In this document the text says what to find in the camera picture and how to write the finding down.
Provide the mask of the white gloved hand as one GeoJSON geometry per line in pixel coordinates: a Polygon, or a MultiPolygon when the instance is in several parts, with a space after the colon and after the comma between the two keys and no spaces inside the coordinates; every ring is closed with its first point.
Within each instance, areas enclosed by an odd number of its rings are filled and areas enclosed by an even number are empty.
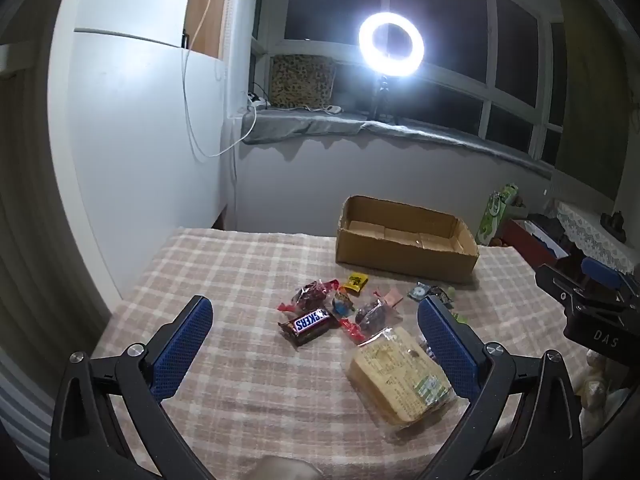
{"type": "Polygon", "coordinates": [[[576,393],[582,404],[579,415],[582,440],[597,435],[629,394],[624,387],[629,368],[588,350],[587,368],[578,378],[576,393]]]}

